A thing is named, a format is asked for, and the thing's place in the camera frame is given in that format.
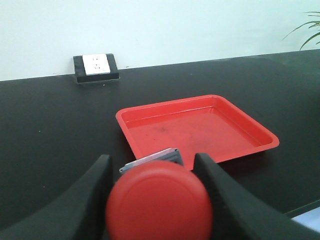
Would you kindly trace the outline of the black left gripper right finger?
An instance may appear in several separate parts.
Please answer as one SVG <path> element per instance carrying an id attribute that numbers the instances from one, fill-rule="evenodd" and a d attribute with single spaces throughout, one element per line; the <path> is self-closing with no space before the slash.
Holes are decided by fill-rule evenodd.
<path id="1" fill-rule="evenodd" d="M 255 197 L 206 153 L 194 157 L 193 172 L 213 209 L 212 240 L 318 240 L 312 230 Z"/>

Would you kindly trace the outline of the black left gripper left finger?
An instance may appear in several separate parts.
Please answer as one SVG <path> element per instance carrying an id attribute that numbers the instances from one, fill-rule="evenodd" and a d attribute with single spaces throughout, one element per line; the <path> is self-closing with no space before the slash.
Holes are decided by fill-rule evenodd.
<path id="1" fill-rule="evenodd" d="M 53 202 L 1 230 L 2 240 L 100 240 L 105 205 L 113 186 L 113 164 L 101 155 L 89 170 Z"/>

